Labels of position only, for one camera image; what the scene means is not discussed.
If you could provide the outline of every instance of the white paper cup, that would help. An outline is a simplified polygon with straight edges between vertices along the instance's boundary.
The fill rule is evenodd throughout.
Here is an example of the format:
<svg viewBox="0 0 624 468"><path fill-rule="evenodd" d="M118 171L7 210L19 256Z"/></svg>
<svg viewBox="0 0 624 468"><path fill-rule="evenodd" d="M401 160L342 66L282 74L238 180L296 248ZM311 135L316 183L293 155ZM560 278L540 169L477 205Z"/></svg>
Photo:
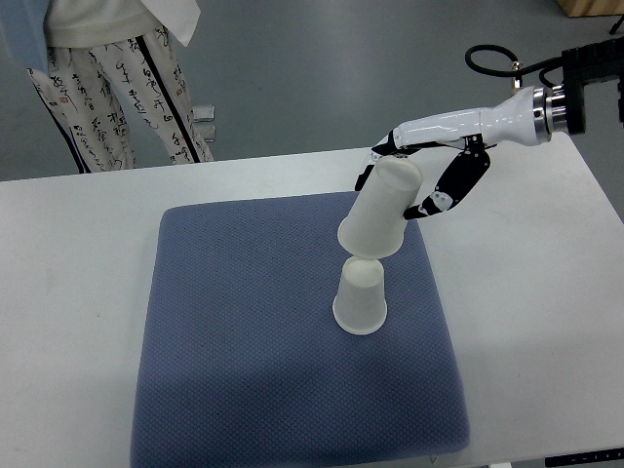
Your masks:
<svg viewBox="0 0 624 468"><path fill-rule="evenodd" d="M333 316L353 334L376 332L386 320L383 266L378 260L352 256L342 266Z"/></svg>
<svg viewBox="0 0 624 468"><path fill-rule="evenodd" d="M338 227L342 248L365 259L395 253L408 225L403 213L413 204L421 183L420 169L409 159L381 158Z"/></svg>

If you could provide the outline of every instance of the patterned pants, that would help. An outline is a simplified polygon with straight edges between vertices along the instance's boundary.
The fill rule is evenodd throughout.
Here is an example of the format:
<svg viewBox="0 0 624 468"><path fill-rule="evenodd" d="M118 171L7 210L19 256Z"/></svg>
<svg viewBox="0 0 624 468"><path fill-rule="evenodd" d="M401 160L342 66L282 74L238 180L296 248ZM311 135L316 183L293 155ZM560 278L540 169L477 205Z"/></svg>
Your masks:
<svg viewBox="0 0 624 468"><path fill-rule="evenodd" d="M174 164L214 159L193 126L186 82L165 28L91 49L51 48L49 65L49 76L28 71L80 173L136 166L111 86L154 129Z"/></svg>

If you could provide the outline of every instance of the blue cushion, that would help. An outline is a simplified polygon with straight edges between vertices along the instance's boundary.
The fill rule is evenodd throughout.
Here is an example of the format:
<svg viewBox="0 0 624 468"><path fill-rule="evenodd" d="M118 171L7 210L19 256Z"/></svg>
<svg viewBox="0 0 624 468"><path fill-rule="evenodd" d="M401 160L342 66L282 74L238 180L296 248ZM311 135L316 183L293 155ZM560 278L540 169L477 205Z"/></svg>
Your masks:
<svg viewBox="0 0 624 468"><path fill-rule="evenodd" d="M418 224L382 259L388 317L332 314L355 193L212 203L162 219L132 466L333 466L468 444L462 385Z"/></svg>

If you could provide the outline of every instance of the paper cup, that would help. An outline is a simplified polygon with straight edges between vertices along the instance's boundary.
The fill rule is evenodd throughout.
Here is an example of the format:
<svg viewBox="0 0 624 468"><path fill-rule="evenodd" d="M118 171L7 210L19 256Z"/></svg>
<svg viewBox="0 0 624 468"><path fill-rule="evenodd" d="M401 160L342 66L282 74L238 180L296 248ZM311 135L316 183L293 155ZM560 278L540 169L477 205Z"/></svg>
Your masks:
<svg viewBox="0 0 624 468"><path fill-rule="evenodd" d="M409 159L381 158L338 227L342 248L365 259L395 253L408 225L403 213L413 204L421 183L420 169Z"/></svg>
<svg viewBox="0 0 624 468"><path fill-rule="evenodd" d="M352 256L342 266L333 316L353 334L376 332L386 320L383 266L378 260Z"/></svg>

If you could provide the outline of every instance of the white table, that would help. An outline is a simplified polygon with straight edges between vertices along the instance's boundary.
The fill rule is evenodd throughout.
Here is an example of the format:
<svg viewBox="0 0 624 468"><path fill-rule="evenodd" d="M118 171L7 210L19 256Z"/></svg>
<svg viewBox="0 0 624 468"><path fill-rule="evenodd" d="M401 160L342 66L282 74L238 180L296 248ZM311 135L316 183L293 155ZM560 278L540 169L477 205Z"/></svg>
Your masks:
<svg viewBox="0 0 624 468"><path fill-rule="evenodd" d="M455 153L412 156L419 200ZM472 428L436 466L624 447L624 226L567 136L489 153L457 208L420 221ZM0 466L129 465L166 209L351 190L366 154L0 183Z"/></svg>

